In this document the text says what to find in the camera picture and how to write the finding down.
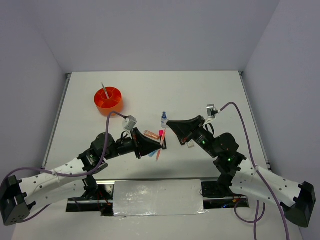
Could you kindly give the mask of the clear orange pen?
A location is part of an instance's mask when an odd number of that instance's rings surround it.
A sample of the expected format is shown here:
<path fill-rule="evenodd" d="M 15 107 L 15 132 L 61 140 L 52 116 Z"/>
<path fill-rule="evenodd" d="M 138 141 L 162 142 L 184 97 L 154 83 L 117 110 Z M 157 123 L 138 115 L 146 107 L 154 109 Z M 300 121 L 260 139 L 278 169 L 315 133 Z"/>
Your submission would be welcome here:
<path fill-rule="evenodd" d="M 161 136 L 161 140 L 160 140 L 160 149 L 158 150 L 157 152 L 157 155 L 156 155 L 156 162 L 159 160 L 160 158 L 160 154 L 161 154 L 161 150 L 162 150 L 162 147 L 164 145 L 164 141 L 165 141 L 165 137 L 166 137 L 166 128 L 163 130 L 163 133 L 162 133 L 162 136 Z"/>

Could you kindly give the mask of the clear green pen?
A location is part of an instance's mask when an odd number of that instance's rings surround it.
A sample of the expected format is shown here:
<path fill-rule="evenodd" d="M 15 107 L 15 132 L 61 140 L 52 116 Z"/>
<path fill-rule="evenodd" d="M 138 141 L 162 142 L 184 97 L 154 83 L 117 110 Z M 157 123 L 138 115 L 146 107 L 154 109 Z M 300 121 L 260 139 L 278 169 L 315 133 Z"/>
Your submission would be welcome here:
<path fill-rule="evenodd" d="M 102 85 L 103 91 L 104 91 L 104 93 L 105 93 L 105 97 L 106 97 L 106 99 L 109 99 L 110 97 L 109 97 L 109 94 L 108 94 L 107 88 L 105 87 L 105 85 L 104 85 L 104 83 L 103 83 L 103 82 L 101 82 L 101 85 Z"/>

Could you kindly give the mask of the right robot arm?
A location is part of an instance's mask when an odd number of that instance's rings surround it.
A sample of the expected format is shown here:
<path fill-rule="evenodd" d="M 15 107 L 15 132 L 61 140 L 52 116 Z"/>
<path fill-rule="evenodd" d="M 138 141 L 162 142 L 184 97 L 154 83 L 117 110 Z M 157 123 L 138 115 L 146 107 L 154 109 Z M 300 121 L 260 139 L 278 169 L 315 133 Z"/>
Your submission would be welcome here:
<path fill-rule="evenodd" d="M 254 165 L 241 154 L 235 138 L 226 132 L 217 137 L 205 128 L 205 119 L 169 120 L 167 126 L 181 143 L 194 141 L 220 172 L 217 190 L 223 196 L 243 195 L 266 204 L 274 204 L 291 223 L 307 228 L 316 203 L 315 189 L 309 182 L 294 182 Z"/>

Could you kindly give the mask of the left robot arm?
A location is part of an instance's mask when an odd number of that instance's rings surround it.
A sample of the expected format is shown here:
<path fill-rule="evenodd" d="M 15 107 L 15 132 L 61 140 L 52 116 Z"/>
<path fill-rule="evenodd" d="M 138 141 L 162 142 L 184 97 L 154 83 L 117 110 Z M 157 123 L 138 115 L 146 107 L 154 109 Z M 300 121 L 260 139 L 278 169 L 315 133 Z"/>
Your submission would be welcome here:
<path fill-rule="evenodd" d="M 0 213 L 5 226 L 23 223 L 32 218 L 35 210 L 64 199 L 97 196 L 94 175 L 108 167 L 107 161 L 134 153 L 136 158 L 161 149 L 158 141 L 144 136 L 137 128 L 114 140 L 111 134 L 101 133 L 90 148 L 72 161 L 52 170 L 40 169 L 37 175 L 19 179 L 12 171 L 0 186 Z"/>

